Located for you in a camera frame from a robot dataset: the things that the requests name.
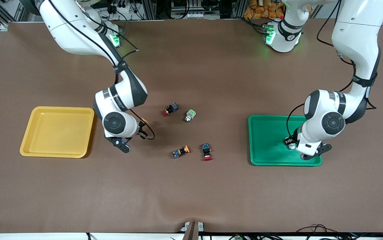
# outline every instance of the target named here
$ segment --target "brown mat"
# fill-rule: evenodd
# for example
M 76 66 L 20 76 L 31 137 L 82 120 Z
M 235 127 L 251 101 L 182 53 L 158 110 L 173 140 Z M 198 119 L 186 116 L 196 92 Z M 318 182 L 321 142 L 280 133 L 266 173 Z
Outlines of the brown mat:
M 240 20 L 130 23 L 127 35 L 140 52 L 127 61 L 149 91 L 135 110 L 156 140 L 136 137 L 123 154 L 97 121 L 89 156 L 56 159 L 19 154 L 33 108 L 92 107 L 114 74 L 103 57 L 64 52 L 44 24 L 11 23 L 0 33 L 0 232 L 172 232 L 190 220 L 207 231 L 313 223 L 383 231 L 383 27 L 371 93 L 378 110 L 330 140 L 320 167 L 249 164 L 249 115 L 286 115 L 313 90 L 350 81 L 352 67 L 316 41 L 321 25 L 310 20 L 300 44 L 279 54 Z M 321 37 L 331 32 L 329 25 Z M 174 101 L 179 112 L 162 116 Z M 184 123 L 190 108 L 197 116 Z M 202 143 L 213 147 L 212 161 L 202 161 Z M 192 152 L 171 159 L 185 144 Z

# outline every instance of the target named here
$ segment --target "black cable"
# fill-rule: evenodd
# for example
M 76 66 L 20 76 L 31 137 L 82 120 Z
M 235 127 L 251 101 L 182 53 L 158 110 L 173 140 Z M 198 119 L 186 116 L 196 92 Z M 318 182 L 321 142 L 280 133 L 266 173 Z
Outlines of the black cable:
M 209 2 L 208 0 L 202 0 L 202 3 L 200 6 L 205 9 L 206 11 L 217 11 L 219 7 L 221 6 L 221 1 L 218 2 L 218 6 L 211 8 L 209 5 L 205 5 L 205 3 Z
M 345 63 L 348 64 L 348 65 L 353 65 L 351 62 L 345 61 L 345 60 L 342 59 L 342 58 L 339 58 L 339 59 L 341 59 L 341 61 L 345 62 Z
M 153 134 L 152 138 L 145 137 L 145 139 L 148 139 L 148 140 L 155 139 L 156 138 L 156 134 L 154 134 L 153 129 L 151 129 L 151 127 L 147 124 L 147 121 L 144 121 L 144 119 L 142 119 L 140 116 L 138 116 L 138 114 L 136 114 L 132 109 L 129 109 L 129 111 L 131 111 L 135 116 L 137 116 L 137 118 L 139 118 L 139 120 L 141 120 L 148 127 L 148 129 L 150 129 L 151 133 Z
M 338 20 L 339 9 L 341 8 L 341 2 L 342 2 L 342 0 L 339 0 L 338 9 L 336 9 L 336 16 L 335 16 L 334 26 L 336 24 L 336 21 Z
M 125 40 L 126 40 L 132 47 L 134 47 L 135 50 L 138 50 L 138 51 L 139 51 L 139 49 L 138 49 L 133 43 L 131 43 L 125 36 L 123 36 L 123 34 L 119 33 L 118 31 L 116 31 L 116 30 L 114 30 L 114 29 L 112 29 L 112 28 L 110 28 L 110 27 L 108 27 L 108 26 L 104 26 L 103 24 L 98 23 L 97 21 L 93 20 L 93 19 L 89 16 L 89 14 L 85 14 L 85 15 L 86 15 L 86 17 L 88 17 L 92 22 L 94 22 L 94 23 L 96 23 L 96 24 L 98 24 L 98 25 L 100 25 L 100 26 L 102 26 L 102 27 L 105 27 L 105 28 L 107 28 L 107 29 L 110 29 L 110 30 L 112 30 L 113 32 L 117 33 L 118 35 L 120 35 L 121 37 L 123 37 L 123 39 L 125 39 Z
M 134 13 L 141 18 L 141 20 L 145 20 L 144 17 L 141 15 L 141 13 L 138 10 L 137 4 L 135 0 L 129 0 L 129 4 L 131 4 L 132 10 L 134 10 Z
M 109 2 L 107 2 L 107 0 L 104 0 L 104 2 L 106 2 L 106 3 L 109 5 L 108 7 L 111 7 L 111 6 L 112 6 Z M 128 21 L 128 19 L 125 17 L 125 15 L 123 15 L 121 12 L 119 12 L 119 11 L 117 10 L 117 8 L 116 8 L 116 12 L 117 12 L 118 14 L 122 15 L 122 17 L 125 18 L 126 22 Z
M 286 130 L 288 131 L 289 138 L 290 138 L 294 143 L 296 143 L 296 142 L 295 142 L 295 140 L 292 138 L 291 132 L 289 132 L 289 125 L 288 125 L 288 122 L 289 122 L 289 118 L 291 117 L 292 113 L 293 113 L 296 109 L 298 109 L 299 107 L 301 107 L 301 106 L 304 106 L 304 103 L 302 103 L 302 104 L 296 106 L 296 107 L 289 113 L 288 118 L 286 118 Z
M 57 12 L 57 14 L 66 22 L 68 23 L 74 30 L 76 30 L 77 32 L 79 32 L 80 34 L 82 34 L 85 38 L 87 38 L 89 41 L 91 41 L 92 43 L 94 43 L 95 45 L 97 45 L 109 58 L 110 58 L 110 61 L 112 62 L 113 66 L 115 66 L 114 64 L 114 61 L 113 59 L 111 58 L 111 56 L 108 54 L 108 52 L 102 47 L 100 46 L 97 42 L 95 42 L 94 40 L 92 40 L 90 37 L 88 37 L 86 34 L 84 34 L 83 32 L 81 32 L 79 29 L 77 29 L 77 27 L 75 27 L 73 24 L 71 24 L 60 12 L 59 10 L 56 8 L 56 6 L 54 5 L 54 3 L 52 2 L 52 0 L 48 0 L 49 3 L 51 4 L 51 6 L 54 8 L 54 10 Z
M 171 0 L 166 0 L 166 2 L 165 2 L 165 14 L 167 15 L 167 17 L 169 19 L 176 19 L 176 18 L 173 18 L 171 15 L 172 14 L 172 7 L 169 7 L 170 1 Z M 190 11 L 190 0 L 184 0 L 184 1 L 185 1 L 184 14 L 179 19 L 185 18 L 185 16 L 187 16 L 188 12 Z
M 366 110 L 372 110 L 372 109 L 377 109 L 376 106 L 372 105 L 372 103 L 370 102 L 369 98 L 365 98 L 366 102 L 371 106 L 371 108 L 367 108 Z
M 340 2 L 340 0 L 338 0 L 338 2 L 337 2 L 336 5 L 335 5 L 335 8 L 333 8 L 333 10 L 332 10 L 332 12 L 330 13 L 329 17 L 327 17 L 325 23 L 322 25 L 322 27 L 320 28 L 319 32 L 318 32 L 317 35 L 316 35 L 316 39 L 317 39 L 319 42 L 324 43 L 324 44 L 326 44 L 326 45 L 329 45 L 329 46 L 331 46 L 331 47 L 333 47 L 333 44 L 330 44 L 330 43 L 327 43 L 327 42 L 321 40 L 321 39 L 319 38 L 319 35 L 320 35 L 320 32 L 322 32 L 322 29 L 324 28 L 324 26 L 326 25 L 326 23 L 329 21 L 329 19 L 330 19 L 330 17 L 332 16 L 332 14 L 335 12 L 335 9 L 336 9 L 336 7 L 339 5 L 339 2 Z
M 119 74 L 116 73 L 116 79 L 114 80 L 114 84 L 117 84 L 119 82 Z
M 255 27 L 260 27 L 260 28 L 262 28 L 262 25 L 263 25 L 264 23 L 261 24 L 261 25 L 258 25 L 258 24 L 252 23 L 250 19 L 249 19 L 249 20 L 246 20 L 245 18 L 242 18 L 242 17 L 235 17 L 235 18 L 240 19 L 240 20 L 244 21 L 245 23 L 249 24 L 250 26 L 252 26 L 252 28 L 255 30 L 255 32 L 257 32 L 257 33 L 259 33 L 259 34 L 261 34 L 261 35 L 267 35 L 266 33 L 264 33 L 264 32 L 260 32 L 260 31 L 258 31 L 258 29 L 255 28 Z
M 351 65 L 353 65 L 353 76 L 354 76 L 354 75 L 356 75 L 356 64 L 354 64 L 354 61 L 353 61 L 353 60 L 350 59 L 350 61 L 351 61 Z M 342 88 L 341 90 L 339 90 L 339 92 L 342 92 L 342 91 L 344 91 L 345 89 L 347 89 L 352 83 L 353 83 L 353 79 L 351 79 L 350 82 L 349 82 L 344 88 Z
M 138 49 L 135 49 L 135 50 L 130 51 L 129 53 L 126 53 L 125 56 L 123 56 L 123 57 L 120 59 L 119 62 L 122 62 L 123 59 L 125 59 L 129 54 L 131 54 L 131 53 L 136 53 L 136 52 L 138 52 Z

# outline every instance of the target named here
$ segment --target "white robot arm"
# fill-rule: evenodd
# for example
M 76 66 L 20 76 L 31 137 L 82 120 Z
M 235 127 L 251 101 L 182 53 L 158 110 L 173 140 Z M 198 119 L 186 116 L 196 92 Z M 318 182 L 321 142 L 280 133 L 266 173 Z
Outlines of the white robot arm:
M 301 30 L 307 22 L 310 12 L 306 5 L 321 5 L 335 0 L 282 0 L 285 3 L 285 16 L 280 22 L 272 21 L 273 31 L 266 37 L 266 44 L 277 52 L 287 53 L 298 44 Z
M 79 55 L 100 55 L 109 59 L 113 65 L 116 82 L 95 94 L 94 110 L 103 122 L 105 137 L 123 152 L 129 152 L 126 143 L 133 136 L 139 134 L 147 138 L 142 130 L 146 123 L 138 123 L 134 117 L 125 113 L 147 99 L 144 84 L 105 34 L 96 32 L 89 25 L 86 15 L 90 14 L 76 0 L 36 0 L 36 7 L 63 50 Z M 117 83 L 119 75 L 122 80 Z
M 366 111 L 371 86 L 377 77 L 380 49 L 377 44 L 383 22 L 383 0 L 345 0 L 335 24 L 332 43 L 355 64 L 348 93 L 316 90 L 304 103 L 307 119 L 289 142 L 296 143 L 301 158 L 311 159 L 330 150 L 322 141 L 336 137 L 347 123 L 359 120 Z

